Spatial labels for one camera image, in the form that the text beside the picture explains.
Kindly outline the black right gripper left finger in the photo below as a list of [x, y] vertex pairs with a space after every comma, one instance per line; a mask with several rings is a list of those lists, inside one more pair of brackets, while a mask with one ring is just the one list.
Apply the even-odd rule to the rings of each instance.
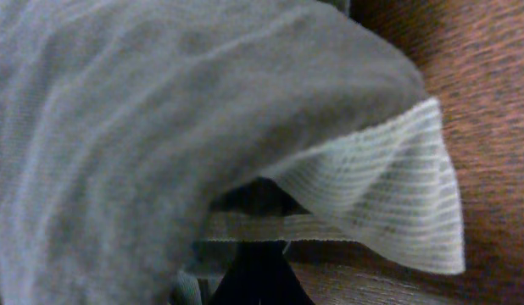
[[260, 305], [259, 262], [261, 242], [242, 242], [208, 305]]

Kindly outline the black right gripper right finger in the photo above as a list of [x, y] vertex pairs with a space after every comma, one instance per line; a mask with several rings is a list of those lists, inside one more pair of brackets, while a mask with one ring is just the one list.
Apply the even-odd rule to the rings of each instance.
[[260, 270], [261, 305], [315, 305], [286, 260], [285, 242], [264, 242]]

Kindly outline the grey shorts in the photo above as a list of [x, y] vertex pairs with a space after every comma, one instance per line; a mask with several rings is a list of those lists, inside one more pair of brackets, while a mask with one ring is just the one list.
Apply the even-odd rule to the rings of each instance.
[[319, 1], [0, 1], [0, 297], [164, 304], [240, 246], [465, 270], [437, 98]]

